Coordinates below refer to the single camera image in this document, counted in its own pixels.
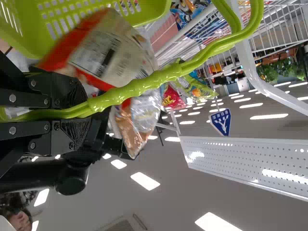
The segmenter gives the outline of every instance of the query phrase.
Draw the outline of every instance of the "person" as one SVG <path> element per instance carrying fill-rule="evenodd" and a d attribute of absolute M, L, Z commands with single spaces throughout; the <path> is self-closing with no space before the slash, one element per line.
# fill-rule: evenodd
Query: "person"
<path fill-rule="evenodd" d="M 32 216 L 24 206 L 19 193 L 2 195 L 0 215 L 4 216 L 16 231 L 32 230 Z"/>

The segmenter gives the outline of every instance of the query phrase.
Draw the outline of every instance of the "lime green shopping basket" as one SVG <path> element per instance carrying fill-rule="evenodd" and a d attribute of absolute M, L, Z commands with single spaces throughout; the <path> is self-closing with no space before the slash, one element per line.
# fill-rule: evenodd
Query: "lime green shopping basket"
<path fill-rule="evenodd" d="M 41 59 L 88 14 L 114 7 L 132 26 L 155 21 L 171 0 L 0 0 L 0 38 L 28 58 Z"/>

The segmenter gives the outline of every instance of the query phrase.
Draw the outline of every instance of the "packaged food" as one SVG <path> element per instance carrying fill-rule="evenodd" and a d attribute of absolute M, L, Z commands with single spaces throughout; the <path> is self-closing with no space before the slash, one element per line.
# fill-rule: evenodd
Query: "packaged food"
<path fill-rule="evenodd" d="M 116 10 L 106 8 L 64 35 L 38 66 L 107 91 L 147 77 L 157 69 L 154 61 L 147 39 Z"/>

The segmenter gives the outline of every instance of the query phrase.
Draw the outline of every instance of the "ceiling light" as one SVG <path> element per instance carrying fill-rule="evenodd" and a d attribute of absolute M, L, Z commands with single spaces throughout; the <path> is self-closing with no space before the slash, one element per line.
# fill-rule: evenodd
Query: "ceiling light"
<path fill-rule="evenodd" d="M 253 103 L 253 104 L 242 105 L 242 106 L 240 106 L 240 108 L 259 107 L 259 106 L 262 106 L 262 105 L 263 105 L 263 103 Z"/>
<path fill-rule="evenodd" d="M 195 123 L 194 120 L 180 122 L 180 124 L 182 124 L 182 125 L 184 125 L 184 124 L 194 124 L 194 123 Z"/>
<path fill-rule="evenodd" d="M 160 183 L 158 183 L 157 181 L 153 180 L 152 178 L 144 175 L 141 172 L 137 172 L 137 173 L 131 175 L 130 178 L 132 178 L 139 185 L 141 185 L 142 187 L 146 188 L 149 191 L 154 189 L 154 188 L 157 188 L 160 185 Z"/>
<path fill-rule="evenodd" d="M 285 113 L 285 114 L 274 114 L 274 115 L 255 115 L 253 117 L 251 117 L 250 119 L 277 119 L 277 118 L 285 118 L 287 117 L 289 114 Z"/>
<path fill-rule="evenodd" d="M 280 83 L 280 84 L 275 84 L 274 87 L 279 87 L 279 86 L 283 86 L 283 85 L 288 85 L 291 82 L 285 82 L 285 83 Z"/>
<path fill-rule="evenodd" d="M 111 158 L 111 155 L 110 155 L 109 153 L 106 153 L 106 154 L 103 156 L 103 158 L 104 158 L 105 160 L 107 160 L 107 159 Z"/>
<path fill-rule="evenodd" d="M 198 115 L 198 114 L 200 114 L 200 112 L 191 112 L 191 113 L 188 113 L 188 115 L 190 115 L 190 116 L 194 116 L 194 115 Z"/>
<path fill-rule="evenodd" d="M 158 138 L 158 136 L 149 136 L 149 137 L 148 137 L 149 140 L 155 140 L 155 139 L 157 139 L 157 138 Z"/>
<path fill-rule="evenodd" d="M 239 102 L 244 102 L 244 101 L 248 101 L 251 100 L 251 98 L 245 98 L 245 99 L 241 99 L 241 100 L 234 100 L 235 103 L 239 103 Z"/>
<path fill-rule="evenodd" d="M 239 95 L 239 93 L 234 93 L 234 94 L 231 94 L 231 95 L 229 95 L 229 97 L 231 97 L 231 96 L 235 96 L 235 95 Z"/>
<path fill-rule="evenodd" d="M 296 84 L 290 85 L 289 87 L 293 88 L 293 87 L 302 86 L 302 85 L 306 85 L 306 84 L 308 84 L 308 82 L 296 83 Z"/>
<path fill-rule="evenodd" d="M 167 137 L 165 138 L 165 141 L 172 141 L 172 142 L 180 142 L 179 137 Z"/>
<path fill-rule="evenodd" d="M 244 95 L 233 96 L 233 97 L 231 97 L 231 99 L 237 99 L 237 98 L 241 98 L 241 97 L 244 97 Z"/>
<path fill-rule="evenodd" d="M 32 230 L 31 231 L 36 231 L 39 225 L 39 221 L 36 220 L 32 223 Z"/>
<path fill-rule="evenodd" d="M 37 159 L 38 159 L 38 156 L 34 156 L 34 157 L 31 159 L 31 161 L 34 162 L 34 161 L 36 161 Z"/>
<path fill-rule="evenodd" d="M 127 166 L 127 164 L 125 164 L 124 162 L 120 160 L 113 160 L 111 161 L 111 164 L 115 166 L 117 169 L 122 169 Z"/>
<path fill-rule="evenodd" d="M 205 231 L 242 231 L 213 213 L 206 213 L 195 224 Z"/>
<path fill-rule="evenodd" d="M 305 97 L 299 97 L 297 98 L 298 100 L 308 100 L 308 96 L 305 96 Z"/>
<path fill-rule="evenodd" d="M 39 192 L 37 199 L 35 200 L 34 207 L 39 206 L 46 202 L 49 189 L 44 189 Z"/>

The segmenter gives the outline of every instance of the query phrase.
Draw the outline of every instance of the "snack bag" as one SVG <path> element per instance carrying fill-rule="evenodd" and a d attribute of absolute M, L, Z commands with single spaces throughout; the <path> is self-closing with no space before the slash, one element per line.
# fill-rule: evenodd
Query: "snack bag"
<path fill-rule="evenodd" d="M 116 10 L 106 8 L 64 35 L 38 67 L 107 91 L 157 69 L 146 41 Z"/>
<path fill-rule="evenodd" d="M 161 96 L 159 89 L 148 90 L 131 98 L 130 105 L 120 106 L 115 119 L 129 156 L 135 159 L 147 143 L 159 119 Z"/>
<path fill-rule="evenodd" d="M 163 106 L 177 110 L 186 107 L 186 103 L 181 99 L 179 94 L 168 85 L 168 88 L 164 93 Z"/>

